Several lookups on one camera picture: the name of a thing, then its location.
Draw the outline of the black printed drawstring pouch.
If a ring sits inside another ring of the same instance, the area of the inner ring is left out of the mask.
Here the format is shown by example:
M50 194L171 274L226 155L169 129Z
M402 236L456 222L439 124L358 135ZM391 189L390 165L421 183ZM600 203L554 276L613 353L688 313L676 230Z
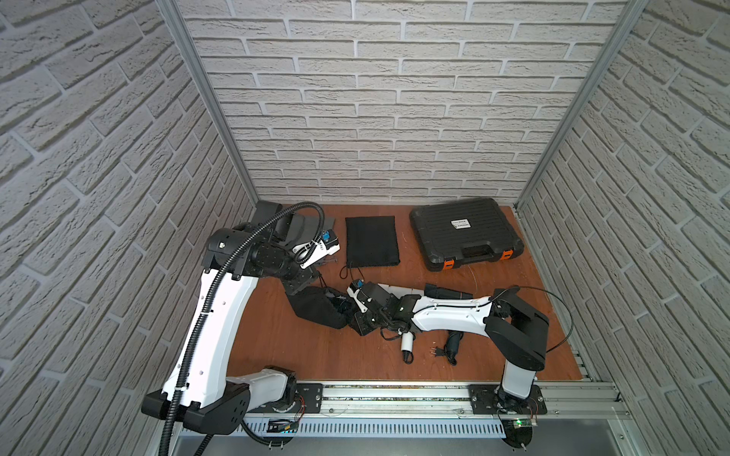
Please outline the black printed drawstring pouch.
M348 326L359 310L353 298L329 287L306 287L287 298L297 317L337 330Z

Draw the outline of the white hair dryer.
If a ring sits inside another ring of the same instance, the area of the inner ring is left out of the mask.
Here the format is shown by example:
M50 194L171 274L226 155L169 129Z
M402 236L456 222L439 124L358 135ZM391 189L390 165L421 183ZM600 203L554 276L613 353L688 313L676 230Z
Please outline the white hair dryer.
M405 287L394 286L391 293L397 299L393 307L394 319L397 321L398 333L401 335L401 353L407 365L414 362L413 347L416 339L414 316L425 309L422 292Z

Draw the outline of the grey fabric pouch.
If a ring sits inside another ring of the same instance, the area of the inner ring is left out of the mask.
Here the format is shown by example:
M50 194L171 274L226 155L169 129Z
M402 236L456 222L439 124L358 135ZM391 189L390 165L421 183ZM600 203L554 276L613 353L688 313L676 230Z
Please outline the grey fabric pouch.
M276 240L279 244L293 247L313 239L319 226L319 216L290 214L279 220L275 226Z

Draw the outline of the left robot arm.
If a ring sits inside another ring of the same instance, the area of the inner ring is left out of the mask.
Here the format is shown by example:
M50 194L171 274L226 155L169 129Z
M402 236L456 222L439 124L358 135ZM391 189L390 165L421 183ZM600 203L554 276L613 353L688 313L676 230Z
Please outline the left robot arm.
M203 454L213 436L245 429L247 412L302 403L292 370L270 367L230 379L227 366L259 281L275 277L287 293L296 294L314 280L315 263L340 246L325 229L325 213L317 203L284 208L261 201L255 216L208 238L200 297L180 357L165 385L142 402L143 414L163 421L161 455L171 450L176 424L205 437L197 451Z

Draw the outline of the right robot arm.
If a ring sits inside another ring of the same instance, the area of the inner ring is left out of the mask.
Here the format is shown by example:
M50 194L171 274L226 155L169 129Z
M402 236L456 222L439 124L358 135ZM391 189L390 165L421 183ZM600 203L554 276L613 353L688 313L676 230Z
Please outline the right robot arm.
M353 281L347 294L357 309L350 326L361 336L378 329L392 332L400 340L403 361L414 362L414 340L418 333L446 331L447 343L433 355L455 363L464 334L492 340L505 358L498 386L487 395L489 409L501 413L543 414L544 398L535 385L536 374L546 366L547 354L568 342L568 334L548 346L549 318L518 296L521 286L496 289L492 296L472 294L429 284L423 291L395 287L361 279Z

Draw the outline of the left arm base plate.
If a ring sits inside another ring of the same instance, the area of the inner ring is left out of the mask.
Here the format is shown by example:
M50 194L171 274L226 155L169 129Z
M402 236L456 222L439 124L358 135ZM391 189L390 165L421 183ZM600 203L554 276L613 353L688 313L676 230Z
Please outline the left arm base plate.
M253 408L248 414L289 414L300 413L304 408L305 414L319 414L323 399L323 383L305 382L297 385L294 401L288 406L277 406L276 404L265 404L258 408Z

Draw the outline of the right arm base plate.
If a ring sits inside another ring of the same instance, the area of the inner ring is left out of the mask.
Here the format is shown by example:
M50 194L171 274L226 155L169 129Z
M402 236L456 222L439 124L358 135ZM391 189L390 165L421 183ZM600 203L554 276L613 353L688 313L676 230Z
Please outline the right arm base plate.
M547 406L539 386L532 385L527 398L504 393L498 384L471 384L467 387L475 415L545 415Z

